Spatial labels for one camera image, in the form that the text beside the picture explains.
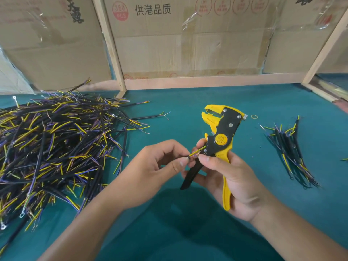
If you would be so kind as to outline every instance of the bundle of cables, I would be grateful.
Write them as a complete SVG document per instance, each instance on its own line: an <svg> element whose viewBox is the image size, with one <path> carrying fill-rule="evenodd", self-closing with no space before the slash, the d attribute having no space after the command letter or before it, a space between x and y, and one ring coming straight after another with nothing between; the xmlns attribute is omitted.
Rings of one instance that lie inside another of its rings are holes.
<svg viewBox="0 0 348 261"><path fill-rule="evenodd" d="M307 169L298 144L297 135L299 129L300 116L292 128L282 131L282 126L274 128L261 126L263 130L272 130L267 133L270 142L278 149L280 157L285 165L287 173L291 180L294 178L303 186L304 189L320 187L320 184L314 179L313 175Z"/></svg>
<svg viewBox="0 0 348 261"><path fill-rule="evenodd" d="M13 96L16 106L0 110L1 230L21 218L0 255L24 227L35 228L47 205L57 199L78 214L106 186L103 172L107 159L116 159L114 148L120 154L114 174L122 171L127 133L148 127L138 120L165 116L129 118L124 107L140 103L128 104L125 98L73 90L47 94L23 105ZM74 197L83 198L81 205Z"/></svg>

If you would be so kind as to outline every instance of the wire stripper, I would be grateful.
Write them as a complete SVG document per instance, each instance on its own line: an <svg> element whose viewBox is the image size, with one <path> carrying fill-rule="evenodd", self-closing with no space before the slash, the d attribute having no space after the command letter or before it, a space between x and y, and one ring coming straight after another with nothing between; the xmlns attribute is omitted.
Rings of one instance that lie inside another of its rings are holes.
<svg viewBox="0 0 348 261"><path fill-rule="evenodd" d="M228 107L225 105L210 104L205 107L207 113L202 112L202 118L205 123L210 125L212 133L214 135L205 134L207 140L206 147L203 149L203 154L210 157L218 157L229 163L227 153L232 149L233 136L241 123L248 116L241 111ZM181 185L181 190L185 190L190 187L192 181L198 172L202 169L203 165L196 159L196 164L192 167L186 175L184 182ZM223 208L229 210L231 191L227 186L226 178L223 177L223 191L222 202Z"/></svg>

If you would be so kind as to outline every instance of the green work mat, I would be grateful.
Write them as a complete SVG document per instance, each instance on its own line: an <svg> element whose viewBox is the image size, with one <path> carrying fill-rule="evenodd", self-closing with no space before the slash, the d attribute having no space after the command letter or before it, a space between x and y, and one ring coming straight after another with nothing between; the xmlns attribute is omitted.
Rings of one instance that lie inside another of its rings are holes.
<svg viewBox="0 0 348 261"><path fill-rule="evenodd" d="M138 90L126 94L131 102L150 103L128 107L130 116L171 111L165 117L144 121L145 134L128 134L128 163L144 146L175 139L189 150L210 127L201 112L208 104L232 106L249 115L233 141L233 151L255 171L262 183L283 203L328 236L348 247L348 116L335 105L295 84L222 88ZM20 103L40 95L20 95ZM2 107L14 105L1 96ZM250 118L251 114L258 119ZM304 190L291 181L260 125L292 127L297 115L299 145L306 165L323 186ZM117 165L107 166L112 172ZM226 213L201 187L180 191L181 176L168 181L148 203L125 211L111 228L97 260L281 260L273 248L247 223ZM34 232L21 232L2 260L36 260L73 220L76 211L64 202L48 207ZM5 230L0 243L15 225Z"/></svg>

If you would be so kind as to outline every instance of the cardboard box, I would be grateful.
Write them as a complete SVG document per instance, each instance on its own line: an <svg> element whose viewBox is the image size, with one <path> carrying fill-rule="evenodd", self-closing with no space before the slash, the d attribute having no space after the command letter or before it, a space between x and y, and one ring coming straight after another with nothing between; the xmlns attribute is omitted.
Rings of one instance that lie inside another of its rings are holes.
<svg viewBox="0 0 348 261"><path fill-rule="evenodd" d="M347 7L348 0L287 0L263 72L307 72Z"/></svg>
<svg viewBox="0 0 348 261"><path fill-rule="evenodd" d="M258 74L284 0L104 0L125 79Z"/></svg>
<svg viewBox="0 0 348 261"><path fill-rule="evenodd" d="M92 0L0 0L0 45L39 89L111 79Z"/></svg>
<svg viewBox="0 0 348 261"><path fill-rule="evenodd" d="M0 48L0 94L34 93Z"/></svg>
<svg viewBox="0 0 348 261"><path fill-rule="evenodd" d="M318 73L348 73L348 26L325 58Z"/></svg>

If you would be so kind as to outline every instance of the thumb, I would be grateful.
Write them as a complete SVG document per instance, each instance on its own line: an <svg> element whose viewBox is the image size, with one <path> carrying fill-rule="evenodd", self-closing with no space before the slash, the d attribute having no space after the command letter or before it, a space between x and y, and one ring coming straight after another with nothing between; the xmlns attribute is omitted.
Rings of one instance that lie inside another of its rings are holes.
<svg viewBox="0 0 348 261"><path fill-rule="evenodd" d="M237 170L236 167L223 161L220 158L217 157L209 157L203 154L200 154L198 156L199 162L202 163L203 166L220 172L222 175L224 175L226 178L233 180L236 176Z"/></svg>
<svg viewBox="0 0 348 261"><path fill-rule="evenodd" d="M166 182L171 177L184 170L189 161L188 157L182 157L169 162L167 166L161 168L158 173L161 178L163 178L163 182Z"/></svg>

